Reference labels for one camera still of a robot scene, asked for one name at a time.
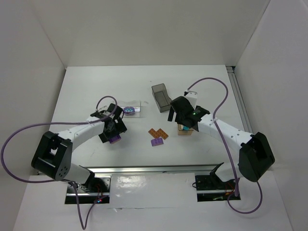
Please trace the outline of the purple lego brick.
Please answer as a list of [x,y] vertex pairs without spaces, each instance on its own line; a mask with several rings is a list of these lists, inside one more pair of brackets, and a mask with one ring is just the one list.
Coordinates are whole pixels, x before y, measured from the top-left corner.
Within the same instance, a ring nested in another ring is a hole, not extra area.
[[120,141],[120,140],[121,140],[121,136],[120,136],[120,135],[116,135],[116,136],[112,137],[112,138],[109,140],[109,143],[110,143],[110,144],[113,144],[113,143],[118,142],[118,141]]

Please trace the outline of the purple rounded printed lego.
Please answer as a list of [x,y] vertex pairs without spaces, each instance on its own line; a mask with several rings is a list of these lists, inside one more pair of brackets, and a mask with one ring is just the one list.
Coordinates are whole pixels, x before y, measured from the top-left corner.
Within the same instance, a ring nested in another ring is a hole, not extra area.
[[130,115],[135,113],[135,108],[134,107],[124,107],[123,108],[124,114]]

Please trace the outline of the light purple curved lego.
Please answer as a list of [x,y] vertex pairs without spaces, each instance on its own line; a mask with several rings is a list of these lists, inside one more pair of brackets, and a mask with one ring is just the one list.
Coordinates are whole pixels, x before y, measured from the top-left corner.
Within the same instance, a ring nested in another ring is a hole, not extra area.
[[162,144],[164,144],[164,141],[163,141],[163,139],[161,137],[151,140],[151,146],[152,147],[155,147],[155,146],[158,146],[158,145],[162,145]]

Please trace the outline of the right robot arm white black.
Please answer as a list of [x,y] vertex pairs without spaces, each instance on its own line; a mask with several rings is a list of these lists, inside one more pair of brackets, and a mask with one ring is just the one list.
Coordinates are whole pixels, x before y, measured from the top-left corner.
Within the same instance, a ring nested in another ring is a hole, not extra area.
[[211,171],[210,175],[215,180],[227,182],[245,178],[257,182],[274,164],[273,152],[263,133],[251,134],[237,129],[214,118],[208,110],[200,106],[193,108],[184,96],[172,100],[170,105],[168,121],[172,121],[173,115],[176,114],[175,122],[178,124],[207,134],[238,154],[237,162],[218,164]]

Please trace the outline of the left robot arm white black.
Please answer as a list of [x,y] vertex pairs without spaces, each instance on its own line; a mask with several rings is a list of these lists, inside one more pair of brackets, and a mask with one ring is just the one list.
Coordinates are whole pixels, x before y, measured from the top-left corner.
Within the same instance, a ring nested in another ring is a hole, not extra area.
[[38,144],[31,166],[55,181],[73,181],[86,191],[104,189],[105,183],[93,171],[72,163],[73,151],[98,136],[102,143],[118,141],[127,131],[122,120],[124,110],[111,103],[106,110],[92,113],[84,125],[53,133],[45,132]]

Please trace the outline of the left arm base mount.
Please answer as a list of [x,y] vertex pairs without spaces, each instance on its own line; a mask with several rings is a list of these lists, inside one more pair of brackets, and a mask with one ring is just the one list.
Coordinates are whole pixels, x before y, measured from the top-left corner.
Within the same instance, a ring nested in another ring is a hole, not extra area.
[[96,174],[98,181],[95,181],[91,188],[77,184],[77,194],[81,205],[92,204],[99,199],[98,204],[108,204],[110,202],[110,187],[112,175]]

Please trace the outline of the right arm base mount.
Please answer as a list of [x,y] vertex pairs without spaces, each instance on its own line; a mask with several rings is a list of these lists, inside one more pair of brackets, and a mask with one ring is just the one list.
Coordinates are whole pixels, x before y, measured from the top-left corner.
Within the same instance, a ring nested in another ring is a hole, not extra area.
[[240,195],[234,195],[235,180],[215,184],[209,175],[196,175],[192,187],[196,189],[198,202],[227,201],[228,197],[230,200],[241,199]]

